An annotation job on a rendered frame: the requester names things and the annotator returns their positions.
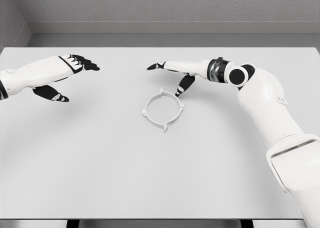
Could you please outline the white table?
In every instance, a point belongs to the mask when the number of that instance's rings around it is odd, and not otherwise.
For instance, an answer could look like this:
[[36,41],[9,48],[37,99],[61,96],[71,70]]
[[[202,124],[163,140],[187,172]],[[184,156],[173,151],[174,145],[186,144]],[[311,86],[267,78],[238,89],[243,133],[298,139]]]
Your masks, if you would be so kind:
[[167,131],[142,115],[181,73],[148,67],[222,57],[282,84],[288,110],[320,134],[314,47],[7,47],[0,69],[76,54],[100,68],[53,84],[69,102],[24,89],[0,101],[0,219],[299,219],[237,89],[197,77]]

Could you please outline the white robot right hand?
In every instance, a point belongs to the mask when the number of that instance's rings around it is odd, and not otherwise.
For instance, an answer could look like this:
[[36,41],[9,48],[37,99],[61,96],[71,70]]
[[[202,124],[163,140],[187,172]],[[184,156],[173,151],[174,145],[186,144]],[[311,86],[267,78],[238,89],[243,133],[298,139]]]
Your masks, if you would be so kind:
[[182,60],[182,61],[165,61],[157,62],[147,68],[147,70],[163,69],[172,72],[179,72],[185,74],[180,81],[175,96],[179,97],[182,95],[194,82],[196,75],[202,78],[207,77],[208,61],[203,60],[200,62]]

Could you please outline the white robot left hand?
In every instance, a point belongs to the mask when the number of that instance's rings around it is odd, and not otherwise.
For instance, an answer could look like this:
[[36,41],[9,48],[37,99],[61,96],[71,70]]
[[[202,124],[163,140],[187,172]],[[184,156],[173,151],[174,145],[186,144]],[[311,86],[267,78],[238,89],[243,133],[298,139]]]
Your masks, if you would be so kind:
[[69,99],[49,84],[90,70],[99,71],[100,68],[81,55],[51,56],[26,66],[26,86],[32,88],[34,94],[44,99],[67,103]]

